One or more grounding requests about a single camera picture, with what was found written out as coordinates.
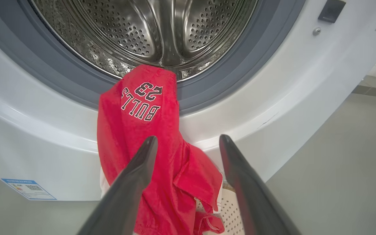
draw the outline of washing machine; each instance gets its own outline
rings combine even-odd
[[[268,180],[375,63],[376,0],[0,0],[0,179],[99,200],[98,98],[151,64],[185,140],[223,172],[227,134]]]

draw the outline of washing machine drum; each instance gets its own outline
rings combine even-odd
[[[0,48],[97,108],[139,64],[177,71],[181,113],[234,92],[282,43],[305,0],[0,0]]]

